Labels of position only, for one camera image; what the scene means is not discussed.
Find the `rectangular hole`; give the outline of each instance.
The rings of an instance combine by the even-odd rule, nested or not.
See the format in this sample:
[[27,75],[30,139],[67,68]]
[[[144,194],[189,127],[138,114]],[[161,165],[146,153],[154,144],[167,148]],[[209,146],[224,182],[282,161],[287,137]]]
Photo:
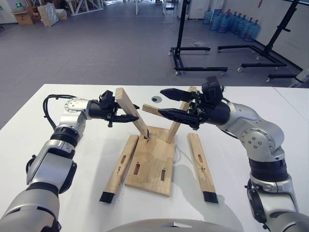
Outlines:
[[122,156],[120,163],[124,163],[125,159],[126,159],[126,156]]
[[139,163],[137,163],[136,165],[135,165],[135,169],[134,169],[134,175],[137,175],[138,173],[139,173],[139,169],[140,169],[140,164]]
[[162,172],[161,172],[161,180],[164,181],[165,179],[165,170],[162,169]]
[[201,163],[203,162],[201,154],[198,155],[198,159],[199,159],[199,162],[201,162]]

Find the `tiled floor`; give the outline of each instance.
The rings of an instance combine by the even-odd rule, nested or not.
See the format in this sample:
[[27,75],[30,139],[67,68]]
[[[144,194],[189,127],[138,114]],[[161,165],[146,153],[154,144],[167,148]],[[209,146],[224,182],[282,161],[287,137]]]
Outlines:
[[227,86],[286,87],[290,80],[266,83],[269,73],[297,73],[294,67],[252,68],[241,73],[241,63],[256,62],[247,49],[217,53],[216,46],[243,44],[234,34],[208,30],[201,21],[187,21],[183,46],[201,41],[211,47],[208,55],[183,56],[187,66],[223,66],[228,72],[188,72],[174,75],[168,57],[178,36],[175,11],[162,15],[162,7],[121,3],[103,11],[69,17],[50,28],[3,25],[0,32],[0,128],[45,83],[96,85],[201,85],[217,75]]

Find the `handwritten mark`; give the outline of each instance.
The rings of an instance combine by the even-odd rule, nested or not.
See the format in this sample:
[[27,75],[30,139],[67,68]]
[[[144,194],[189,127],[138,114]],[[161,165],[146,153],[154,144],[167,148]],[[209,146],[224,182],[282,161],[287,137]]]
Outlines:
[[205,168],[203,168],[203,165],[202,165],[202,168],[199,168],[199,170],[202,170],[202,173],[205,171]]

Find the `white table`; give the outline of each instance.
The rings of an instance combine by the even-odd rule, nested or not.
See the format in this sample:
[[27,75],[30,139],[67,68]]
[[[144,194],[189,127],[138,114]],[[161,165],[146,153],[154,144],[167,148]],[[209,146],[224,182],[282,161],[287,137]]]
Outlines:
[[309,122],[309,89],[275,87],[275,90]]
[[[43,118],[42,101],[48,94],[71,94],[97,99],[105,90],[118,86],[44,85],[0,130],[1,168],[0,215],[15,195],[26,188],[26,162],[37,154],[52,128]],[[178,108],[179,102],[163,97],[151,102],[167,87],[125,86],[134,104],[159,108]],[[177,87],[187,90],[188,87]],[[285,133],[282,145],[288,172],[301,213],[309,215],[309,146],[308,122],[272,87],[228,87],[224,96],[232,102],[246,104],[261,117],[279,125]],[[65,100],[50,100],[49,112],[58,122]],[[171,121],[140,111],[149,126],[169,128]],[[63,232],[105,232],[116,226],[149,218],[187,218],[222,224],[239,231],[262,231],[252,216],[243,187],[249,179],[249,164],[240,142],[225,135],[213,125],[202,125],[197,131],[210,166],[219,204],[203,202],[192,165],[186,135],[193,132],[181,125],[176,134],[174,169],[170,197],[121,186],[111,205],[98,200],[111,171],[130,134],[139,134],[133,123],[107,127],[103,120],[87,122],[84,136],[77,146],[74,161],[78,168],[71,188],[61,194],[59,221]]]

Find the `water bottle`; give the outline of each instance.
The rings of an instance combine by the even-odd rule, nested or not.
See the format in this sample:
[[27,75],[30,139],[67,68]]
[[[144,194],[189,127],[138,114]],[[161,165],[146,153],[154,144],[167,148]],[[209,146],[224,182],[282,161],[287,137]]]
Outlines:
[[244,37],[243,37],[243,40],[249,41],[249,42],[255,40],[255,38],[256,38],[256,36],[257,36],[257,34],[258,34],[260,28],[261,28],[260,25],[257,24],[258,21],[259,21],[259,20],[256,20],[255,23],[252,24],[252,25],[248,28],[247,32],[245,33],[245,35],[244,35]]
[[231,26],[231,32],[235,32],[237,29],[237,24],[241,20],[241,13],[239,13],[238,17],[234,19],[233,24]]
[[227,33],[228,26],[230,25],[230,21],[231,21],[231,15],[230,15],[230,13],[227,13],[227,15],[224,16],[221,19],[221,23],[220,23],[218,32],[219,33]]
[[239,33],[242,30],[242,26],[243,24],[246,22],[246,14],[243,16],[243,18],[237,23],[237,28],[236,31],[234,32],[234,34],[239,35]]
[[218,11],[216,15],[212,17],[210,30],[217,30],[219,28],[220,23],[221,23],[221,18],[222,18],[222,13],[220,10]]
[[204,14],[203,24],[211,23],[211,16],[212,16],[212,11],[211,11],[211,8],[209,7],[208,10]]
[[235,11],[234,14],[231,15],[230,25],[228,26],[228,29],[229,29],[229,30],[232,29],[233,23],[234,23],[235,19],[237,19],[236,13],[237,13],[237,11]]
[[231,12],[230,12],[230,11],[231,11],[231,9],[228,9],[228,10],[227,10],[227,12],[225,12],[225,13],[223,14],[223,17],[227,16],[227,14],[229,14],[229,15],[230,15],[230,14],[231,14]]
[[242,26],[242,29],[241,29],[241,32],[239,33],[238,37],[240,37],[240,38],[244,37],[244,35],[246,34],[248,28],[253,24],[252,19],[253,18],[251,17],[248,21],[244,22],[244,24]]

